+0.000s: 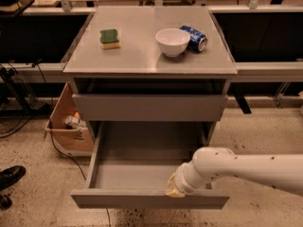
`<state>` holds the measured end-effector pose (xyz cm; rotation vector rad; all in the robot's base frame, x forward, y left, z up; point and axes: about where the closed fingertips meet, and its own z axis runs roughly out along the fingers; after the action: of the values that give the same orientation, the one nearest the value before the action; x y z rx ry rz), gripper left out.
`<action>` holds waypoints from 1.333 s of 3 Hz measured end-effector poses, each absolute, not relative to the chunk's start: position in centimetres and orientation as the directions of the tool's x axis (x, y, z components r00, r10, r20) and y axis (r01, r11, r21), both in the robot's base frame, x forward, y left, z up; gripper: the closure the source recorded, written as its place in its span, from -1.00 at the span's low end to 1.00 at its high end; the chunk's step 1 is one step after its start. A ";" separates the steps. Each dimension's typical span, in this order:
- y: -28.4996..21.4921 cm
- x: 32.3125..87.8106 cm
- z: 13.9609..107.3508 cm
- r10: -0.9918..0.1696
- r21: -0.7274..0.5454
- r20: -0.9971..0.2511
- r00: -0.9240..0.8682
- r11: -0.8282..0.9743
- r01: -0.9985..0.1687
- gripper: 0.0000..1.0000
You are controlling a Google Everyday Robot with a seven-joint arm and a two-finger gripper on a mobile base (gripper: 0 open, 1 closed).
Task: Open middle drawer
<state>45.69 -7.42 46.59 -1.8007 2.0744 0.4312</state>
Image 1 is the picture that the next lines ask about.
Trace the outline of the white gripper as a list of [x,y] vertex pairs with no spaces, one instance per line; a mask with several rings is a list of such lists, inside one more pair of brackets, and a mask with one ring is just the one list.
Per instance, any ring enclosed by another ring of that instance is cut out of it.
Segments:
[[192,195],[202,185],[202,178],[193,163],[183,163],[177,167],[175,174],[169,177],[165,195],[183,198],[185,195]]

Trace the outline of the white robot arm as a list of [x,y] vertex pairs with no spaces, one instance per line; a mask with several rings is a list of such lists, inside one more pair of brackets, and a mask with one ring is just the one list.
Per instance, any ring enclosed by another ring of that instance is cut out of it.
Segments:
[[199,148],[190,162],[178,166],[170,176],[166,195],[194,195],[207,183],[223,177],[236,177],[302,196],[303,155],[235,154],[229,148]]

